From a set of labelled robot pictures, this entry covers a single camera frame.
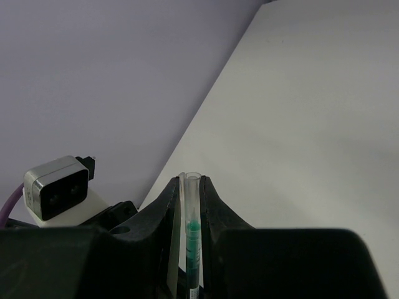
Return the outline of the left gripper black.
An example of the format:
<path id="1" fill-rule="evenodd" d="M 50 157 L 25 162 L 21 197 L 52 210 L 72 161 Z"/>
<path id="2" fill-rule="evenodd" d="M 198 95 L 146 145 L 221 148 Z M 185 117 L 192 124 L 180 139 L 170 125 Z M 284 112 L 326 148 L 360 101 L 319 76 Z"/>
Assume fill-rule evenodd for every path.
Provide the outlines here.
<path id="1" fill-rule="evenodd" d="M 120 202 L 78 227 L 40 229 L 9 218 L 1 231 L 1 297 L 176 297 L 179 184 L 171 179 L 138 213 L 133 202 Z"/>

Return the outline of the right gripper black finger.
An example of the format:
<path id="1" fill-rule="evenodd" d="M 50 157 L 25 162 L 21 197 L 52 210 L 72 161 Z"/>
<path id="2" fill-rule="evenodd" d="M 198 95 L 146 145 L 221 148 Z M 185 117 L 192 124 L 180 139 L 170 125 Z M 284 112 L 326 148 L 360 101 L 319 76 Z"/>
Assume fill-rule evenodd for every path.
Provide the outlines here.
<path id="1" fill-rule="evenodd" d="M 365 242 L 347 229 L 257 229 L 199 184 L 205 298 L 386 298 Z"/>

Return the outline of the clear pen cap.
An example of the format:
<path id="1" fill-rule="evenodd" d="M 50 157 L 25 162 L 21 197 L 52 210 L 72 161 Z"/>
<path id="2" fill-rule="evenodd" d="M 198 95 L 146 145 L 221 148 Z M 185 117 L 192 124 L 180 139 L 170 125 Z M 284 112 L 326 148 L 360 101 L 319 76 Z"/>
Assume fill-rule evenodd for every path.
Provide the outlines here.
<path id="1" fill-rule="evenodd" d="M 200 216 L 199 173 L 185 173 L 183 176 L 183 203 L 185 208 L 186 234 L 186 281 L 191 298 L 200 288 L 201 216 Z"/>

